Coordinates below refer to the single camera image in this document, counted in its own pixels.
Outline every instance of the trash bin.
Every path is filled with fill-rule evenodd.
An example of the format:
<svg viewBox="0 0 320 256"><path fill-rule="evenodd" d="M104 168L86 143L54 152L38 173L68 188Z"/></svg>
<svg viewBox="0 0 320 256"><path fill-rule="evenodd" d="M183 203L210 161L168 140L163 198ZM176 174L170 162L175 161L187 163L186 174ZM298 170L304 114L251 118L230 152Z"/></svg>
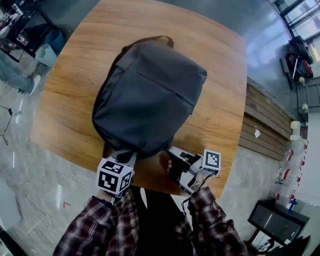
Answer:
<svg viewBox="0 0 320 256"><path fill-rule="evenodd" d="M61 33L61 30L51 30L45 39L45 43L50 45L51 48L57 53L61 53L66 44L66 40Z"/></svg>
<svg viewBox="0 0 320 256"><path fill-rule="evenodd" d="M50 45L46 43L40 46L36 51L35 59L42 64L52 68L56 63L57 55L55 54L54 50L52 50Z"/></svg>

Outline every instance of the backpack strap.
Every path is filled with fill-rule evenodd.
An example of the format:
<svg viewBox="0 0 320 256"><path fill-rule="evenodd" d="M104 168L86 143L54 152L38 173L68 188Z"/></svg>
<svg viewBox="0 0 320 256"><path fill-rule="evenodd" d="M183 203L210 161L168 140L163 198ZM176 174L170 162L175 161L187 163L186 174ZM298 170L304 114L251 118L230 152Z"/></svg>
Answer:
<svg viewBox="0 0 320 256"><path fill-rule="evenodd" d="M170 47L170 48L173 48L174 47L174 44L175 42L172 40L172 38L170 36L166 36L166 35L157 35L157 36L152 36L152 37L146 37L146 38L142 38L138 41L135 41L134 43L132 43L131 45L129 45L129 47L132 47L134 45L137 45L137 44L140 44L140 43L143 43L143 42L146 42L146 41L156 41L160 38L166 38L168 39L168 43L167 43L167 46Z"/></svg>

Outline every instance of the person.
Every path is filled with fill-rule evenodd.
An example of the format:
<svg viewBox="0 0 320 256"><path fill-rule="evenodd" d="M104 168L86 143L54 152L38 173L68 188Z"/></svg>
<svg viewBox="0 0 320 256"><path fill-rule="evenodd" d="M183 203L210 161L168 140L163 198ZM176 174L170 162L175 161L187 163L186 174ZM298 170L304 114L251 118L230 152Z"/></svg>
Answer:
<svg viewBox="0 0 320 256"><path fill-rule="evenodd" d="M18 15L12 15L10 21L5 22L0 20L0 46L2 48L8 48L9 40L6 35L10 31L10 26L17 21ZM41 76L35 75L34 78L25 77L21 72L13 66L9 57L0 50L0 80L7 83L8 85L17 88L22 94L28 93L29 95L34 94L36 88L40 83Z"/></svg>
<svg viewBox="0 0 320 256"><path fill-rule="evenodd" d="M167 171L171 160L162 167ZM172 197L145 189L130 189L112 205L112 197L100 190L71 222L57 244L54 256L247 256L244 242L232 220L216 203L197 175L188 200L192 228Z"/></svg>
<svg viewBox="0 0 320 256"><path fill-rule="evenodd" d="M13 66L9 57L0 50L0 80L8 85L19 89L22 93L34 94L40 83L41 76L38 74L33 79L22 76L21 72Z"/></svg>

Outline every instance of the desk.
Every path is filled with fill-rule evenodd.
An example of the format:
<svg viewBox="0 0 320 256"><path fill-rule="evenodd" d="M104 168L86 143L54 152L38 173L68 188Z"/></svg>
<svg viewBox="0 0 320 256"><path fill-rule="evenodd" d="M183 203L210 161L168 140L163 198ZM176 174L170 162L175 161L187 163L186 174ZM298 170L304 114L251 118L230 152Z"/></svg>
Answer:
<svg viewBox="0 0 320 256"><path fill-rule="evenodd" d="M193 114L173 144L191 153L221 152L221 172L209 186L219 198L227 181L242 127L246 47L239 35L191 11L152 0L101 0L75 30L49 75L31 139L41 147L96 172L104 142L91 116L97 93L123 46L166 35L174 49L207 71ZM135 165L134 185L183 192L159 165L159 155Z"/></svg>

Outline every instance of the backpack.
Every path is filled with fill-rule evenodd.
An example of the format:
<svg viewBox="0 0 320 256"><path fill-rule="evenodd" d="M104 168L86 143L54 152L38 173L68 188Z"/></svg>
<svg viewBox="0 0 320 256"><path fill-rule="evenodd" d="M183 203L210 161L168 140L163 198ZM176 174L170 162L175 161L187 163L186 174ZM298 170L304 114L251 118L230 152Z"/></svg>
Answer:
<svg viewBox="0 0 320 256"><path fill-rule="evenodd" d="M151 157L193 112L207 72L155 36L125 46L96 97L92 122L106 145Z"/></svg>

